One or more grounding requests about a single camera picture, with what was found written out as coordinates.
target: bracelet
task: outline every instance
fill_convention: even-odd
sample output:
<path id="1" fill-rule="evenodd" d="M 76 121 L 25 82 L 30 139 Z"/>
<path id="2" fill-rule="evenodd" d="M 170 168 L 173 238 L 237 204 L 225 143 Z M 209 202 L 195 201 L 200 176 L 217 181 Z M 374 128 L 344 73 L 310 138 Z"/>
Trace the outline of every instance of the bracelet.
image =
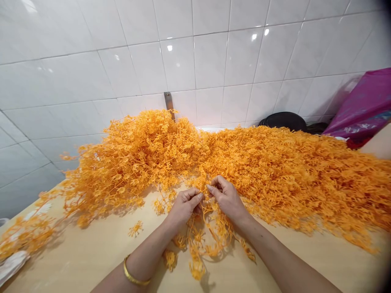
<path id="1" fill-rule="evenodd" d="M 130 256 L 130 254 L 128 254 L 127 257 L 125 257 L 125 259 L 123 260 L 123 272 L 125 273 L 125 276 L 127 277 L 127 279 L 132 282 L 133 284 L 136 284 L 136 285 L 139 285 L 139 286 L 147 286 L 149 284 L 149 282 L 151 281 L 151 279 L 149 279 L 148 281 L 139 281 L 137 279 L 135 279 L 131 274 L 129 274 L 129 272 L 127 271 L 127 268 L 126 268 L 126 260 L 127 258 Z"/>

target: plastic bag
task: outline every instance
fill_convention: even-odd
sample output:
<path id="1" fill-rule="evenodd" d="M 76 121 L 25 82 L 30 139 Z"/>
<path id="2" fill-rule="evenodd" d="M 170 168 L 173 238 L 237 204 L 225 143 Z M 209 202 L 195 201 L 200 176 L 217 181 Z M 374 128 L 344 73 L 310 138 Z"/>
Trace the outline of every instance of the plastic bag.
<path id="1" fill-rule="evenodd" d="M 391 118 L 391 68 L 368 71 L 343 101 L 323 135 L 363 140 Z"/>

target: right hand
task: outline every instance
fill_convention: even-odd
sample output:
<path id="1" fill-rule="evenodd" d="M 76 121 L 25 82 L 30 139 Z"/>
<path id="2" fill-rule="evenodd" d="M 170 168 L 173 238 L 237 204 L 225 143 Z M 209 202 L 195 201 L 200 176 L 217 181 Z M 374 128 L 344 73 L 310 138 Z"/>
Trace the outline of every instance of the right hand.
<path id="1" fill-rule="evenodd" d="M 235 186 L 228 182 L 221 175 L 212 179 L 211 185 L 206 185 L 209 192 L 209 197 L 215 197 L 220 209 L 229 217 L 231 221 L 237 223 L 238 221 L 251 216 L 244 206 Z"/>

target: black container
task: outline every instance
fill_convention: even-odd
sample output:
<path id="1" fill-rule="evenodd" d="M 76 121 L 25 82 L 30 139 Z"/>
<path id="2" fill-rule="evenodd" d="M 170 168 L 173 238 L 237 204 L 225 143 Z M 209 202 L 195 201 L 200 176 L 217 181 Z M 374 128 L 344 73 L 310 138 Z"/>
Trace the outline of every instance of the black container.
<path id="1" fill-rule="evenodd" d="M 304 131 L 307 132 L 307 125 L 303 118 L 292 112 L 279 112 L 272 114 L 263 119 L 259 126 L 264 125 L 270 128 L 273 127 L 287 127 L 291 131 Z"/>

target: wooden table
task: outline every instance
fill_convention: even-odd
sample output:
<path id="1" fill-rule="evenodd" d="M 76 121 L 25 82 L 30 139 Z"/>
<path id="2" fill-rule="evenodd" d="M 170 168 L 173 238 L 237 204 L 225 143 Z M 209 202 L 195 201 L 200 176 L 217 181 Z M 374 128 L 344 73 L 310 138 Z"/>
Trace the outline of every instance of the wooden table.
<path id="1" fill-rule="evenodd" d="M 36 259 L 29 260 L 0 292 L 75 293 L 89 292 L 124 256 L 132 252 L 165 218 L 156 216 L 153 192 L 145 199 L 142 209 L 124 217 L 111 215 L 94 221 L 87 229 L 68 226 Z M 31 205 L 20 215 L 34 209 Z M 62 201 L 56 199 L 49 215 L 60 218 Z M 129 237 L 128 231 L 138 220 L 143 231 Z M 13 223 L 0 228 L 0 233 Z M 371 255 L 331 234 L 315 233 L 308 237 L 284 227 L 262 223 L 282 243 L 313 266 L 343 292 L 372 292 L 381 284 L 381 272 L 389 260 L 389 238 L 377 233 L 373 239 L 381 253 Z M 257 265 L 251 262 L 236 242 L 232 254 L 220 262 L 205 262 L 209 279 L 195 281 L 189 271 L 189 252 L 180 252 L 178 264 L 170 273 L 160 262 L 150 291 L 158 292 L 280 292 L 269 271 L 257 256 Z"/>

